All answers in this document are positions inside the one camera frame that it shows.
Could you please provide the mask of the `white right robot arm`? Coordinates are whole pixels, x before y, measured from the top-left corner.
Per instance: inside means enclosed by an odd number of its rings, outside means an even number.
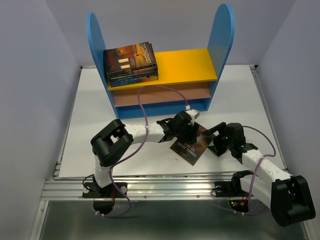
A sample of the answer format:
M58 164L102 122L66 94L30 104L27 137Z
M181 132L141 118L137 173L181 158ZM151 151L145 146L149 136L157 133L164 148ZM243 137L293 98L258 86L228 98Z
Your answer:
M217 181L217 198L229 198L233 211L250 214L251 197L263 203L282 227L314 219L316 210L307 180L273 164L258 147L246 140L240 123L222 122L202 132L217 157L229 151L247 170L235 172L230 181Z

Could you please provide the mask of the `A Tale of Two Cities book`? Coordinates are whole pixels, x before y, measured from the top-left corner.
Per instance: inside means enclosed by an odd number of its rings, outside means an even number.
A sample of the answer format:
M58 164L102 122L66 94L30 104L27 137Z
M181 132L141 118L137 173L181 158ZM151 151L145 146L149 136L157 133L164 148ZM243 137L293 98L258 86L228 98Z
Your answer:
M132 75L140 75L140 74L147 74L147 73L152 73L152 72L157 72L158 68L157 67L149 67L149 68L142 68L142 69L135 69L131 71L122 71L122 72L115 72L115 73L110 73L107 75L108 78L121 78L121 77L127 77L127 76L132 76Z

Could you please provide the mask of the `Animal Farm book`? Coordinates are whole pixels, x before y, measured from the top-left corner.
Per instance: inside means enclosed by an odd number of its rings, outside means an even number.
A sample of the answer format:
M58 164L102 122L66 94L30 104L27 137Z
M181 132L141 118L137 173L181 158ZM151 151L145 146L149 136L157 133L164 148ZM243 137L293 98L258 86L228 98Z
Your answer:
M146 73L146 74L138 74L138 75L130 75L130 76L124 76L124 77L118 77L118 78L111 78L110 82L122 82L122 81L130 81L135 79L143 79L148 77L158 77L158 73Z

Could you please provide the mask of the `Three Days to See book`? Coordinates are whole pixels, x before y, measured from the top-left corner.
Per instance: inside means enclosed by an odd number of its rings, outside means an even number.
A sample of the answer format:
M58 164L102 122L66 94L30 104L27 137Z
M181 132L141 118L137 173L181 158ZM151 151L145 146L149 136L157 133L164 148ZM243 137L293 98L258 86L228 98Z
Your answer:
M202 125L195 123L198 126L196 133L196 142L193 144L177 139L170 147L170 149L180 156L182 159L187 161L189 164L194 166L202 154L205 152L210 144L210 140L205 138L202 132L207 129Z

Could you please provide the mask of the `Edward Tulane book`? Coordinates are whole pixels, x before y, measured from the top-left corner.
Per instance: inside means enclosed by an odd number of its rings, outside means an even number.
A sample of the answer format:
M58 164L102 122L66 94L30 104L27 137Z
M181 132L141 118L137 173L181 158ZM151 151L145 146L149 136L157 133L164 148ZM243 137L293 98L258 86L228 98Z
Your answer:
M151 43L142 42L103 51L104 69L109 77L144 69L157 69Z

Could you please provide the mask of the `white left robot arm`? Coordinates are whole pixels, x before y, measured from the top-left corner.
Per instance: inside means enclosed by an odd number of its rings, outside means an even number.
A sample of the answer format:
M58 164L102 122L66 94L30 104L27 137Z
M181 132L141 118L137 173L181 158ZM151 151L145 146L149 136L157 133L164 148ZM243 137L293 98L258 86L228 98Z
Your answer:
M120 119L111 121L90 141L95 157L95 172L92 182L83 182L83 197L109 198L114 186L111 181L112 167L121 161L131 145L163 143L177 138L188 144L197 141L199 125L195 120L200 112L189 109L177 113L173 118L158 120L150 125L124 124Z

